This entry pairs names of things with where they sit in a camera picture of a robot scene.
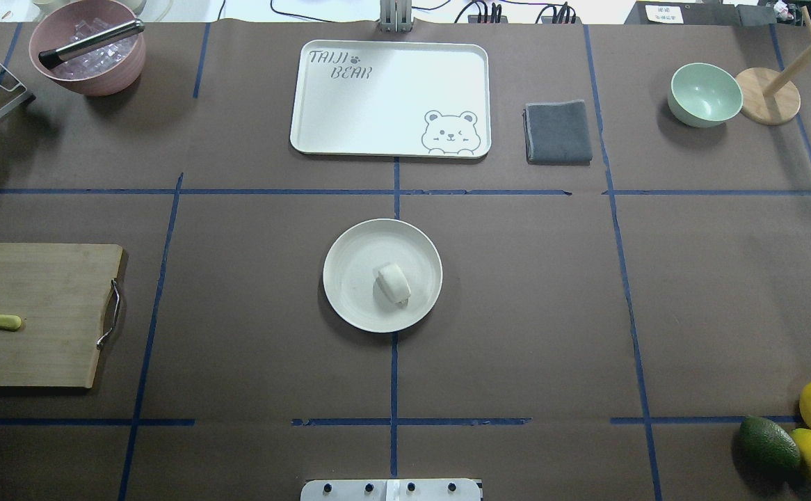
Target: wooden stand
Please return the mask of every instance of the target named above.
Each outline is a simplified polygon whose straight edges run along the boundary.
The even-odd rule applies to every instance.
[[[792,120],[801,108],[801,95],[790,80],[811,63],[811,44],[786,70],[777,72],[767,67],[750,67],[737,75],[742,89],[742,112],[765,125],[779,125]]]

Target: mint green bowl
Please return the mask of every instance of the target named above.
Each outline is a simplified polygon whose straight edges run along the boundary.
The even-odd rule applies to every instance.
[[[714,127],[742,110],[742,89],[730,73],[708,63],[690,63],[672,76],[668,108],[691,127]]]

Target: round plate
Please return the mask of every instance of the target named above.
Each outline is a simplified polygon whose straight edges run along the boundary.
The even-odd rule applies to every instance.
[[[412,295],[393,304],[375,280],[377,270],[396,263]],[[371,219],[338,237],[326,256],[322,282],[332,308],[354,327],[392,333],[424,318],[440,297],[443,263],[421,230],[396,219]]]

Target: bowl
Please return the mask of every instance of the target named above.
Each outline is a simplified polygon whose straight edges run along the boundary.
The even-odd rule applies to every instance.
[[[82,95],[110,95],[128,88],[143,71],[145,64],[145,38],[136,35],[136,41],[125,59],[93,77],[65,79],[56,76],[38,61],[41,51],[68,45],[75,32],[75,24],[100,18],[112,26],[135,19],[132,10],[114,0],[80,0],[54,10],[35,27],[28,44],[28,56],[44,76],[60,86]]]
[[[742,110],[742,89],[730,73],[708,63],[690,63],[672,76],[668,108],[691,127],[714,127]]]

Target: metal handle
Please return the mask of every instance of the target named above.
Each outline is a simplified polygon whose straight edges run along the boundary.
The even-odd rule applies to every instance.
[[[106,344],[106,340],[109,337],[115,327],[118,326],[118,314],[122,311],[122,293],[118,291],[118,281],[116,279],[112,279],[112,292],[115,296],[115,310],[112,314],[112,324],[109,326],[109,329],[103,333],[97,340],[97,349],[103,349],[103,345]]]
[[[145,29],[145,24],[140,19],[132,19],[128,22],[109,28],[106,31],[100,31],[90,37],[82,38],[77,42],[63,45],[58,49],[50,49],[49,51],[42,51],[38,54],[38,61],[44,65],[48,70],[53,70],[54,67],[72,60],[80,55],[87,54],[89,51],[96,50],[100,47],[112,44],[128,37],[133,37],[141,33]]]

